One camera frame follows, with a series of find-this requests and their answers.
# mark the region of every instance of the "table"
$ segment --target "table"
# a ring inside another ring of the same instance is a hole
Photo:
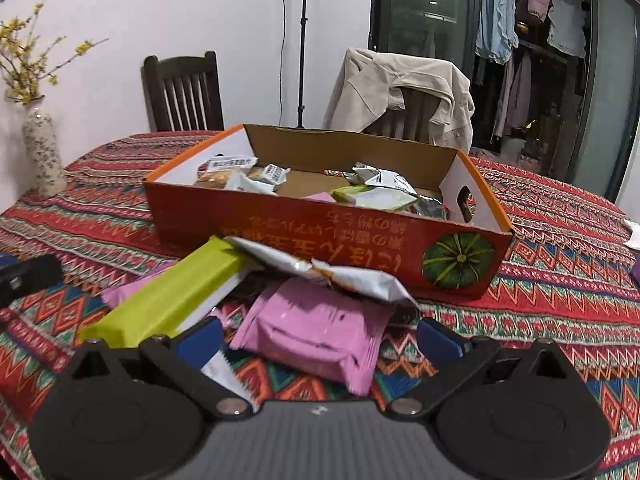
[[[207,132],[141,134],[105,144],[68,167],[66,192],[29,194],[0,217],[0,251],[56,254],[65,283],[0,310],[0,453],[19,478],[42,478],[26,427],[78,343],[80,327],[107,311],[97,294],[175,256],[162,246],[142,177]],[[640,458],[640,292],[622,246],[625,217],[603,198],[527,171],[475,159],[511,216],[517,237],[489,291],[459,304],[422,309],[462,335],[487,334],[519,347],[541,336],[559,342],[600,403],[614,435],[601,480],[636,480]],[[237,326],[251,282],[224,309]],[[341,386],[261,358],[229,355],[258,400],[341,399]],[[371,395],[386,404],[433,367],[410,327],[385,335]]]

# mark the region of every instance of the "chair backrest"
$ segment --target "chair backrest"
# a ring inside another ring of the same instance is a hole
[[[143,80],[156,132],[224,130],[216,53],[145,59]]]
[[[427,92],[401,88],[404,110],[388,109],[382,117],[364,129],[364,133],[430,143],[429,120],[440,105],[440,99]]]

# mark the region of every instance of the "wardrobe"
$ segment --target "wardrobe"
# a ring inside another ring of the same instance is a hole
[[[508,70],[476,55],[481,6],[482,0],[372,0],[369,47],[450,60],[472,81],[476,152],[500,156],[521,143],[521,167],[526,160],[530,171],[615,202],[640,117],[640,0],[574,0],[582,23],[573,33],[584,35],[580,53],[552,46],[551,19],[527,18],[527,0],[516,0],[512,70],[530,71],[530,98],[518,127],[502,136],[494,135],[495,122]],[[555,13],[556,36],[575,25]]]

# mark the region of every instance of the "beige jacket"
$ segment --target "beige jacket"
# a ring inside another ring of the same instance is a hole
[[[324,116],[324,127],[361,132],[387,108],[404,109],[400,87],[413,88],[440,98],[430,120],[430,144],[468,153],[474,113],[469,85],[469,79],[449,61],[350,48]]]

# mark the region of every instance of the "light blue shirt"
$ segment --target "light blue shirt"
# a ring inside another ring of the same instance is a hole
[[[476,54],[504,65],[518,47],[516,0],[481,0]]]

